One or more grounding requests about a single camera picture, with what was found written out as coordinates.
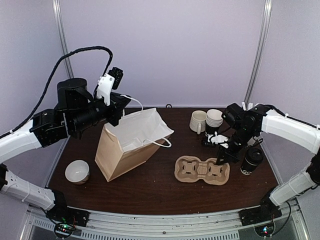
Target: wooden tabletop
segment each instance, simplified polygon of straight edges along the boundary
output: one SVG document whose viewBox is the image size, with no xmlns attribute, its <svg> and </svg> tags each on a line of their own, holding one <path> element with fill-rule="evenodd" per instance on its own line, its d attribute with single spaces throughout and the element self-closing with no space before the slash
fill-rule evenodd
<svg viewBox="0 0 320 240">
<path fill-rule="evenodd" d="M 160 149 L 144 164 L 107 182 L 95 163 L 103 124 L 87 129 L 81 140 L 71 138 L 57 164 L 49 187 L 62 191 L 69 206 L 121 214 L 173 215 L 212 213 L 256 206 L 277 185 L 265 158 L 249 176 L 241 173 L 241 162 L 230 164 L 230 177 L 222 186 L 203 180 L 183 183 L 174 176 L 175 162 L 184 155 L 205 161 L 216 157 L 218 147 L 201 145 L 203 135 L 189 129 L 194 108 L 158 108 L 162 119 L 175 132 L 171 148 Z M 223 123 L 221 129 L 227 128 Z M 232 130 L 225 133 L 230 136 Z M 65 169 L 74 160 L 89 164 L 90 179 L 74 185 L 65 178 Z"/>
</svg>

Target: white bag handle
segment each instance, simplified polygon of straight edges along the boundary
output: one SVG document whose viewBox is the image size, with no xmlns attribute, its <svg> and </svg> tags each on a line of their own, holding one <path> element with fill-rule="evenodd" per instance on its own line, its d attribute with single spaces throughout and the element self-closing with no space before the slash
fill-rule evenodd
<svg viewBox="0 0 320 240">
<path fill-rule="evenodd" d="M 125 94 L 121 94 L 120 96 L 121 96 L 121 97 L 125 97 L 125 98 L 127 98 L 127 99 L 130 99 L 130 100 L 132 100 L 132 101 L 137 102 L 137 103 L 140 105 L 140 107 L 141 107 L 140 113 L 144 110 L 144 106 L 142 105 L 142 103 L 141 103 L 139 100 L 137 100 L 137 99 L 135 99 L 135 98 L 133 98 L 133 97 L 127 96 L 127 95 L 125 95 Z"/>
<path fill-rule="evenodd" d="M 155 144 L 155 145 L 158 145 L 158 146 L 160 146 L 160 147 L 171 148 L 172 143 L 171 143 L 168 139 L 166 139 L 165 137 L 163 137 L 163 138 L 161 138 L 161 139 L 165 140 L 169 145 L 162 145 L 162 144 L 157 143 L 156 141 L 152 141 L 152 140 L 150 140 L 150 139 L 144 140 L 142 145 L 145 144 L 145 141 L 149 141 L 149 142 L 151 142 L 151 143 L 153 143 L 153 144 Z"/>
</svg>

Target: mug handle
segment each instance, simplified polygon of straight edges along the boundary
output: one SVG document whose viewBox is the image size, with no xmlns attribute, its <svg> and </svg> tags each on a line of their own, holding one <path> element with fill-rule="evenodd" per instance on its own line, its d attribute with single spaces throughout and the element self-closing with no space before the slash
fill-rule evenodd
<svg viewBox="0 0 320 240">
<path fill-rule="evenodd" d="M 202 128 L 202 125 L 201 125 L 201 122 L 198 123 L 198 127 L 196 129 L 196 133 L 199 135 L 201 133 L 201 128 Z"/>
</svg>

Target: white mug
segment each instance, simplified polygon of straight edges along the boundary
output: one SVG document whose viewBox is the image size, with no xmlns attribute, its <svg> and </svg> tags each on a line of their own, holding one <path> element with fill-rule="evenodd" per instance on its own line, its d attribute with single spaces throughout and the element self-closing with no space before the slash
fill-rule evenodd
<svg viewBox="0 0 320 240">
<path fill-rule="evenodd" d="M 191 115 L 190 129 L 197 134 L 204 132 L 206 130 L 206 117 L 207 113 L 205 111 L 194 111 Z"/>
</svg>

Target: brown paper bag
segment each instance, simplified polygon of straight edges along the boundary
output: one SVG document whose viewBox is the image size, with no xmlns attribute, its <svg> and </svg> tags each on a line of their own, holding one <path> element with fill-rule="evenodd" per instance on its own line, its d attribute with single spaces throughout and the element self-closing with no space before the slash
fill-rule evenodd
<svg viewBox="0 0 320 240">
<path fill-rule="evenodd" d="M 104 125 L 95 162 L 109 182 L 145 163 L 159 147 L 171 147 L 173 132 L 155 108 L 126 115 L 116 127 Z"/>
</svg>

